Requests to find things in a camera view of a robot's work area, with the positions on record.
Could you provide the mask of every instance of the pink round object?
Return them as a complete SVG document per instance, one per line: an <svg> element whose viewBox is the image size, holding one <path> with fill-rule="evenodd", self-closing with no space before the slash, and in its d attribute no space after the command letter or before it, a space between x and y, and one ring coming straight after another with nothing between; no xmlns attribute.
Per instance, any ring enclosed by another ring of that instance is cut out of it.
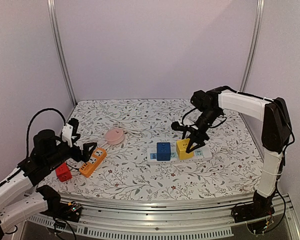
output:
<svg viewBox="0 0 300 240"><path fill-rule="evenodd" d="M105 140L110 145L117 145L125 140L124 131L120 128L113 128L105 134Z"/></svg>

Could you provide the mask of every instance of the blue cube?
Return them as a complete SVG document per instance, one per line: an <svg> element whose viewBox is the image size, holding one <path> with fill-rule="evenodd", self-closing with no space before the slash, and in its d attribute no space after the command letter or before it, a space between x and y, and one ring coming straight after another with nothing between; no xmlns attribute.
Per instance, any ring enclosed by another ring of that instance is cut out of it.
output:
<svg viewBox="0 0 300 240"><path fill-rule="evenodd" d="M157 142L156 143L156 160L157 161L170 161L170 159L171 159L170 142Z"/></svg>

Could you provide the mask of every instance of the robotic arm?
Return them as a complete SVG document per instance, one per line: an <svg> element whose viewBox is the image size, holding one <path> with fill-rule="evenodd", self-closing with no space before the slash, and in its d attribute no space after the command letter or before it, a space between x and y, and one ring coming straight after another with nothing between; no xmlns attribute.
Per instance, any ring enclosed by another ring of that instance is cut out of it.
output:
<svg viewBox="0 0 300 240"><path fill-rule="evenodd" d="M223 116L224 109L254 117L263 122L262 145L264 161L260 183L250 205L236 206L233 209L235 222L248 221L274 213L272 199L276 193L277 181L285 165L285 150L290 144L292 126L285 101L278 97L266 99L248 93L237 92L228 86L222 86L204 92L196 91L191 97L191 104L202 114L193 124L173 122L175 131L182 131L183 138L190 132L187 153L205 145L209 140L207 130L213 122Z"/></svg>
<svg viewBox="0 0 300 240"><path fill-rule="evenodd" d="M63 206L60 203L61 197L47 185L39 187L29 197L9 204L17 196L36 186L69 158L76 162L89 161L97 143L85 143L83 150L74 145L80 138L77 133L78 126L79 121L72 118L63 127L61 137L55 136L55 132L50 129L40 131L33 138L34 148L30 156L0 182L0 239L13 226L34 214L47 211L48 214L60 216Z"/></svg>

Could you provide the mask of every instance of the yellow cube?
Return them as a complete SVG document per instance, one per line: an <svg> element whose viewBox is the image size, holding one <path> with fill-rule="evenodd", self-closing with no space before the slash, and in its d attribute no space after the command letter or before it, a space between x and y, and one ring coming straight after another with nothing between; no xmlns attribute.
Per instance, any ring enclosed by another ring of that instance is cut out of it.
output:
<svg viewBox="0 0 300 240"><path fill-rule="evenodd" d="M186 153L189 141L189 138L176 141L176 152L178 153L180 160L190 159L195 155L193 151Z"/></svg>

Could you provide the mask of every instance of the floral pattern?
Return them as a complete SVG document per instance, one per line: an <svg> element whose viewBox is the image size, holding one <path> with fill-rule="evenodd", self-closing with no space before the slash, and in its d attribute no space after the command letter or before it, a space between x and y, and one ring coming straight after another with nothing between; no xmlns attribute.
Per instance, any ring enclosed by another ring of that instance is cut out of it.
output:
<svg viewBox="0 0 300 240"><path fill-rule="evenodd" d="M107 157L89 178L71 169L71 180L62 183L53 172L41 185L71 195L138 201L204 199L253 192L263 162L244 122L234 111L225 110L225 123L207 131L211 160L147 163L147 149L151 145L174 143L182 137L170 125L191 108L188 99L79 102L71 116L79 120L78 146L88 142L101 146L105 133L117 121L126 128L142 129L141 136L127 133L123 143L108 148ZM195 120L199 114L194 111L189 118ZM67 162L76 168L82 165L72 159Z"/></svg>

